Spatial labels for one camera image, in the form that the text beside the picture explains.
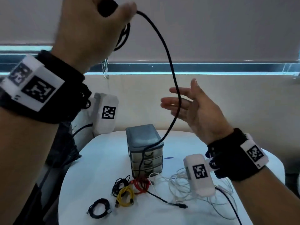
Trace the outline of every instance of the white table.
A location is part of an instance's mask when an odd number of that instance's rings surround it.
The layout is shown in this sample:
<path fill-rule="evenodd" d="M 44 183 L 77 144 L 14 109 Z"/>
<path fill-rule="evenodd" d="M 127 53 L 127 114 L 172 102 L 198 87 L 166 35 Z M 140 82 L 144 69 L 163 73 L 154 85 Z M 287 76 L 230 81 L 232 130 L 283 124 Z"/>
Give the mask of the white table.
<path fill-rule="evenodd" d="M 159 130 L 160 136 L 165 130 Z M 205 154 L 206 145 L 197 136 L 189 132 L 171 131 L 164 140 L 163 156 L 174 157 L 164 159 L 164 176 L 175 174 L 183 166 L 183 159 L 191 154 Z M 69 168 L 62 184 L 58 205 L 58 220 L 60 225 L 93 225 L 93 224 L 238 224 L 237 220 L 226 220 L 217 215 L 207 202 L 188 201 L 188 209 L 164 204 L 150 194 L 138 195 L 134 205 L 114 208 L 115 198 L 111 189 L 118 178 L 131 175 L 130 159 L 128 157 L 125 131 L 103 134 L 94 138 L 80 152 L 82 158 L 75 161 Z M 284 183 L 285 174 L 282 162 L 266 151 L 270 162 L 268 167 Z M 163 182 L 157 185 L 157 191 L 162 198 L 171 200 L 171 194 Z M 234 198 L 238 205 L 238 214 L 243 224 L 252 224 L 236 193 Z M 90 205 L 99 198 L 110 201 L 113 212 L 102 218 L 92 219 L 86 214 Z M 218 201 L 225 203 L 226 199 L 218 193 Z M 101 214 L 104 206 L 100 205 L 95 213 Z M 224 216 L 233 217 L 234 212 L 229 204 L 218 206 Z"/>

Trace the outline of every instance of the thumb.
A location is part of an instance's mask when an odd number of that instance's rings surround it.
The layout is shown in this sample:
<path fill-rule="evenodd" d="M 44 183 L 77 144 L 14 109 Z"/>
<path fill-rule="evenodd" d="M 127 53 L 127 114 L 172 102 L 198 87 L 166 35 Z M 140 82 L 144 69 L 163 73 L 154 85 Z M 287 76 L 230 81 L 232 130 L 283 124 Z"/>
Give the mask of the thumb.
<path fill-rule="evenodd" d="M 192 81 L 190 82 L 190 90 L 199 104 L 201 104 L 203 99 L 207 97 L 205 92 L 199 87 L 196 79 L 192 79 Z"/>
<path fill-rule="evenodd" d="M 123 29 L 123 27 L 131 21 L 136 13 L 137 4 L 135 2 L 129 2 L 119 6 L 111 15 L 111 18 L 113 18 L 115 23 Z"/>

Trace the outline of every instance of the hand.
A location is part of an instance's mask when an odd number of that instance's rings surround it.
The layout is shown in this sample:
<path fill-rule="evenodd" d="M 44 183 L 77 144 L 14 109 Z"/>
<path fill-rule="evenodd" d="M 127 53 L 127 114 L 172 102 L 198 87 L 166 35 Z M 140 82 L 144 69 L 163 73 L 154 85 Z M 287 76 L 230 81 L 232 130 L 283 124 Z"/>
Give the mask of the hand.
<path fill-rule="evenodd" d="M 180 87 L 180 94 L 192 101 L 182 98 L 178 118 L 187 122 L 193 132 L 205 144 L 222 139 L 233 132 L 221 109 L 199 87 L 196 79 L 190 83 L 190 88 Z M 170 88 L 171 93 L 177 93 L 176 88 Z M 178 98 L 161 99 L 161 107 L 171 111 L 173 116 L 178 109 Z"/>
<path fill-rule="evenodd" d="M 101 0 L 63 0 L 52 54 L 85 73 L 113 52 L 122 29 L 137 12 L 134 2 L 119 6 L 107 18 L 97 11 Z"/>

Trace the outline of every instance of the fingernail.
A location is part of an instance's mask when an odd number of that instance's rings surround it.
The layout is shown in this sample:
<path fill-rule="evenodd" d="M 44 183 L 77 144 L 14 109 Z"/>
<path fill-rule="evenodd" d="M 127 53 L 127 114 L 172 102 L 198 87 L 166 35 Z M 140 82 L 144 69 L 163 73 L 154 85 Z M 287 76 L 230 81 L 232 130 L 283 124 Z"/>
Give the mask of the fingernail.
<path fill-rule="evenodd" d="M 137 4 L 132 1 L 128 3 L 129 7 L 130 7 L 130 11 L 131 11 L 131 15 L 135 15 L 137 13 Z"/>

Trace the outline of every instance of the yellow cable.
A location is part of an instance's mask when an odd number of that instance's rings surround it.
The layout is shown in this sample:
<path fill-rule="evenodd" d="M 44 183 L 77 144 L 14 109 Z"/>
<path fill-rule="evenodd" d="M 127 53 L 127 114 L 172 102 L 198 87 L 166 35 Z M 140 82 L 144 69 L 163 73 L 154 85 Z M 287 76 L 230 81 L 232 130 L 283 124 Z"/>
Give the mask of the yellow cable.
<path fill-rule="evenodd" d="M 125 192 L 130 193 L 130 201 L 129 202 L 122 201 L 122 194 Z M 119 205 L 121 205 L 122 207 L 128 207 L 133 204 L 133 198 L 134 198 L 134 191 L 133 191 L 132 187 L 129 185 L 129 186 L 125 186 L 124 188 L 122 188 L 120 190 L 120 192 L 117 196 L 117 201 L 119 202 Z"/>

